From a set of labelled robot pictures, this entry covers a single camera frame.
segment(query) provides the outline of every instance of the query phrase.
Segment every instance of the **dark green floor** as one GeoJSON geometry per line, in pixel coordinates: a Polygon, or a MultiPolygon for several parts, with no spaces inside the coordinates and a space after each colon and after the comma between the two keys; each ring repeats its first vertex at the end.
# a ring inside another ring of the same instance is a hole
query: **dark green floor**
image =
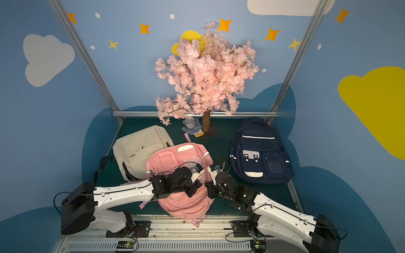
{"type": "MultiPolygon", "coordinates": [[[[211,118],[211,126],[213,126],[217,131],[217,136],[221,136],[225,139],[231,140],[236,128],[241,119],[218,119],[211,118]]],[[[184,137],[184,132],[181,129],[183,123],[181,120],[171,119],[171,125],[165,127],[168,134],[173,140],[175,145],[187,142],[184,137]]],[[[125,135],[131,134],[133,132],[139,131],[141,129],[147,128],[152,125],[162,125],[157,118],[127,118],[125,119],[121,129],[118,133],[117,138],[121,138],[125,135]]],[[[230,142],[215,139],[214,136],[208,138],[195,138],[190,136],[191,141],[195,143],[203,144],[208,152],[210,153],[214,164],[222,165],[226,162],[226,170],[228,170],[229,162],[229,151],[230,151],[230,142]]],[[[291,198],[290,191],[288,190],[287,185],[264,185],[264,184],[254,184],[247,183],[240,180],[236,174],[231,169],[229,172],[238,183],[244,184],[264,193],[269,198],[288,206],[295,210],[294,202],[291,198]]],[[[112,159],[109,159],[101,171],[99,178],[97,180],[96,186],[117,186],[122,183],[126,183],[122,178],[122,175],[118,169],[118,165],[112,159]]],[[[157,214],[163,215],[167,214],[159,204],[154,201],[148,203],[144,209],[139,208],[140,202],[125,204],[122,206],[117,206],[112,208],[113,211],[129,211],[131,214],[157,214]]],[[[210,209],[207,212],[207,215],[244,215],[244,213],[236,208],[228,208],[224,206],[221,198],[216,198],[214,203],[211,205],[210,209]]]]}

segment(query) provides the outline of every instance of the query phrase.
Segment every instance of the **pink flower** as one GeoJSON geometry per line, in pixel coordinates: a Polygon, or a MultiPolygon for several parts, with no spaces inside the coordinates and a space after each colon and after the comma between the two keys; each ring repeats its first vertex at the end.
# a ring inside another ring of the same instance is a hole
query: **pink flower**
{"type": "Polygon", "coordinates": [[[205,26],[207,27],[206,29],[211,29],[217,26],[217,23],[215,23],[215,21],[211,21],[208,23],[205,23],[205,26]]]}
{"type": "MultiPolygon", "coordinates": [[[[206,29],[217,25],[205,24],[206,29]]],[[[169,117],[185,118],[186,113],[224,111],[231,115],[239,107],[234,94],[243,94],[245,80],[252,79],[259,67],[254,65],[256,51],[251,42],[237,47],[229,46],[222,34],[207,30],[203,35],[204,50],[200,42],[180,40],[177,52],[180,59],[171,55],[167,64],[159,58],[155,64],[158,77],[168,78],[178,93],[175,100],[156,99],[158,117],[165,125],[169,117]]]]}

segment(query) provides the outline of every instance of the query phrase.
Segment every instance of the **yellow cloud decal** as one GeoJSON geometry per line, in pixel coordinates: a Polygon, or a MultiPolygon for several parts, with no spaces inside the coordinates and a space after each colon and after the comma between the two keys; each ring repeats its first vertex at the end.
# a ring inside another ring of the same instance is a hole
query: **yellow cloud decal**
{"type": "Polygon", "coordinates": [[[381,145],[405,160],[405,70],[390,66],[345,77],[339,94],[381,145]]]}
{"type": "MultiPolygon", "coordinates": [[[[190,43],[191,43],[191,41],[192,41],[193,39],[198,40],[198,41],[201,43],[201,46],[200,46],[201,52],[204,50],[204,46],[205,46],[204,41],[201,40],[202,38],[203,38],[202,35],[200,35],[199,33],[197,33],[196,31],[193,31],[193,30],[188,30],[188,31],[186,31],[185,33],[183,33],[183,34],[180,36],[180,39],[189,40],[190,43]]],[[[172,46],[172,53],[173,53],[174,55],[178,55],[178,54],[177,54],[177,48],[178,48],[178,47],[179,47],[179,44],[178,44],[178,43],[176,43],[176,44],[174,44],[174,45],[172,46]]]]}

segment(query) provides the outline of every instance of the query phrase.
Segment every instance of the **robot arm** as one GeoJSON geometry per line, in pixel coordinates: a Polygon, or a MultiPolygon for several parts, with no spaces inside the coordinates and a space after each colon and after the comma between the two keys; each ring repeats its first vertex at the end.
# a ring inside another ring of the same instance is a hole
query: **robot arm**
{"type": "MultiPolygon", "coordinates": [[[[197,178],[205,171],[199,164],[194,169],[192,173],[187,167],[180,167],[169,175],[158,174],[149,180],[116,187],[84,183],[62,201],[61,234],[96,228],[108,230],[117,237],[126,236],[134,230],[130,213],[108,208],[167,198],[177,192],[191,197],[202,185],[197,178]]],[[[244,232],[254,238],[273,236],[309,253],[338,252],[341,238],[326,216],[315,218],[283,206],[263,193],[239,185],[233,177],[220,172],[219,166],[207,169],[212,177],[212,181],[205,183],[208,196],[229,199],[235,208],[249,213],[244,232]]]]}
{"type": "Polygon", "coordinates": [[[315,218],[292,210],[263,193],[236,183],[234,178],[210,166],[215,180],[205,183],[208,196],[229,199],[239,210],[249,213],[246,232],[253,237],[273,236],[294,244],[306,252],[338,252],[340,236],[323,215],[315,218]]]}
{"type": "Polygon", "coordinates": [[[185,192],[191,197],[202,186],[198,177],[204,173],[200,164],[194,170],[191,172],[187,167],[180,167],[172,174],[156,175],[149,180],[115,187],[93,187],[91,183],[84,183],[62,201],[61,234],[96,228],[125,236],[134,229],[131,214],[113,212],[109,208],[167,198],[177,192],[185,192]]]}

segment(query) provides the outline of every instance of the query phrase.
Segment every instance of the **metal vent grille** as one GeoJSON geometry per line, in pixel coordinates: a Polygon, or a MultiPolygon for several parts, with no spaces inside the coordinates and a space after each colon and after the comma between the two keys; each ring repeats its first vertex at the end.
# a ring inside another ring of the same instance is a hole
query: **metal vent grille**
{"type": "Polygon", "coordinates": [[[213,241],[155,241],[140,242],[142,251],[246,251],[250,250],[249,242],[213,241]]]}
{"type": "MultiPolygon", "coordinates": [[[[69,252],[115,252],[118,240],[110,241],[71,241],[66,253],[69,252]]],[[[162,241],[144,241],[139,242],[140,252],[157,251],[249,251],[249,242],[227,242],[224,240],[162,240],[162,241]]]]}
{"type": "Polygon", "coordinates": [[[116,241],[72,241],[68,246],[68,252],[114,251],[116,248],[116,241]]]}

